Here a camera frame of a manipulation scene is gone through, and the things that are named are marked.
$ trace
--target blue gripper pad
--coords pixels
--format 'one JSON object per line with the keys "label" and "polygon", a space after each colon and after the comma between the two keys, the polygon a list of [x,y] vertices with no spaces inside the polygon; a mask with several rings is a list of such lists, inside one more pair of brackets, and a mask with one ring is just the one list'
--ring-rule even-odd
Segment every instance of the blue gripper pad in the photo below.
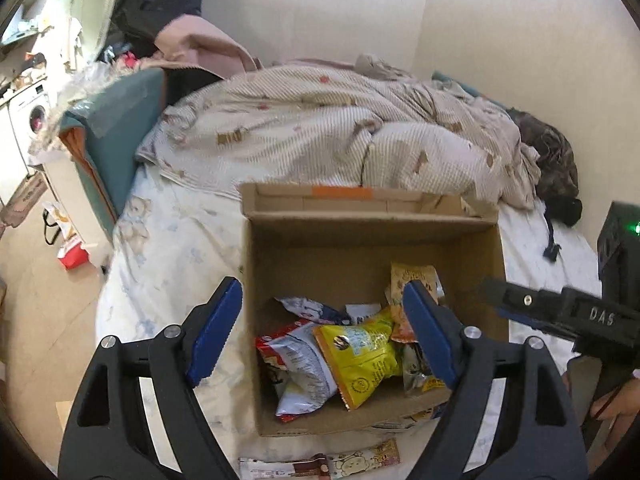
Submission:
{"label": "blue gripper pad", "polygon": [[497,312],[498,316],[504,319],[517,321],[518,323],[522,323],[523,325],[530,326],[537,330],[542,330],[546,326],[545,323],[532,319],[528,316],[525,316],[524,314],[514,314],[513,312],[510,312],[509,310],[506,310],[504,308],[496,308],[495,311]]}
{"label": "blue gripper pad", "polygon": [[453,390],[464,374],[462,323],[417,280],[405,285],[402,306],[433,374]]}
{"label": "blue gripper pad", "polygon": [[[222,292],[220,298],[220,287],[225,285],[226,290]],[[198,386],[201,380],[209,377],[213,372],[242,308],[242,286],[238,280],[226,278],[220,287],[209,303],[196,307],[210,308],[212,311],[191,346],[191,363],[186,373],[186,379],[192,388]],[[192,315],[193,312],[183,326],[188,324],[187,322]]]}

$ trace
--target screw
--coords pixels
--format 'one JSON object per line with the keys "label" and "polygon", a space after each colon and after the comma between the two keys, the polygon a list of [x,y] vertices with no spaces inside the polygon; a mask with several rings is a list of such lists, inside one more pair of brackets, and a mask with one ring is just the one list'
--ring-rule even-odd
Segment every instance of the screw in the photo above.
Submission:
{"label": "screw", "polygon": [[169,339],[178,337],[180,335],[180,325],[169,325],[167,328],[162,330],[164,337]]}
{"label": "screw", "polygon": [[482,335],[482,330],[480,330],[477,326],[467,326],[464,330],[465,336],[469,339],[480,339]]}
{"label": "screw", "polygon": [[108,335],[107,337],[103,337],[102,341],[100,341],[100,346],[102,348],[111,348],[116,344],[116,338],[113,335]]}
{"label": "screw", "polygon": [[529,346],[536,350],[542,350],[545,347],[545,342],[539,337],[533,336],[529,338]]}

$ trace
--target snack bag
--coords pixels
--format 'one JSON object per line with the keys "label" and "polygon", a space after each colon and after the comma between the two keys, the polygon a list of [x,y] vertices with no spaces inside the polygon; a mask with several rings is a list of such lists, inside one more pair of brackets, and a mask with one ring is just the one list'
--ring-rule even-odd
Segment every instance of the snack bag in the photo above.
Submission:
{"label": "snack bag", "polygon": [[394,438],[385,440],[375,447],[352,453],[327,455],[326,458],[331,480],[400,463],[398,444]]}
{"label": "snack bag", "polygon": [[438,301],[438,284],[440,280],[435,267],[415,267],[402,264],[391,264],[391,316],[395,322],[391,339],[399,343],[416,343],[414,330],[402,309],[402,292],[404,286],[412,280],[419,280],[427,288],[433,299]]}
{"label": "snack bag", "polygon": [[445,387],[444,382],[433,375],[418,343],[408,343],[402,347],[402,380],[404,392],[411,396]]}
{"label": "snack bag", "polygon": [[324,303],[307,298],[276,298],[284,308],[302,319],[321,325],[350,325],[349,316]]}
{"label": "snack bag", "polygon": [[314,328],[318,346],[348,410],[355,410],[369,399],[382,379],[402,375],[396,350],[389,341],[392,329],[388,308],[360,326]]}
{"label": "snack bag", "polygon": [[379,313],[382,310],[382,306],[379,303],[351,303],[346,304],[344,309],[351,319],[351,324],[360,325]]}
{"label": "snack bag", "polygon": [[319,480],[329,480],[329,465],[326,455],[317,454],[308,460],[288,462],[264,462],[255,458],[239,458],[241,480],[261,480],[263,478],[296,478],[313,476]]}
{"label": "snack bag", "polygon": [[276,416],[283,422],[314,412],[337,391],[313,335],[317,327],[301,319],[255,340],[280,399]]}

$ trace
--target human hand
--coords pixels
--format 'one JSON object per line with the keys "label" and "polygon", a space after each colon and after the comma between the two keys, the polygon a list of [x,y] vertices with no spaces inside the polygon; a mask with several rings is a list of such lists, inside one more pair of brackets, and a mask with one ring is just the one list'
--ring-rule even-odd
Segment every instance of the human hand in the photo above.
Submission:
{"label": "human hand", "polygon": [[[596,416],[614,393],[611,392],[593,403],[591,416]],[[640,412],[640,380],[627,382],[609,406],[598,416],[603,424],[612,424],[611,431],[604,446],[590,456],[589,471],[593,472],[605,461],[619,444],[622,437],[633,424]]]}

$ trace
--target tiled floor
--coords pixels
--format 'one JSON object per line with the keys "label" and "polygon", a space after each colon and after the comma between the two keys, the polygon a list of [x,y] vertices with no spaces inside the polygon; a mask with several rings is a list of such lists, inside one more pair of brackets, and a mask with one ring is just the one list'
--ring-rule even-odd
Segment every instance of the tiled floor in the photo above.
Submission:
{"label": "tiled floor", "polygon": [[0,276],[8,285],[8,409],[34,451],[57,467],[60,417],[95,349],[101,282],[89,264],[69,272],[62,267],[58,248],[44,243],[41,215],[35,208],[0,239]]}

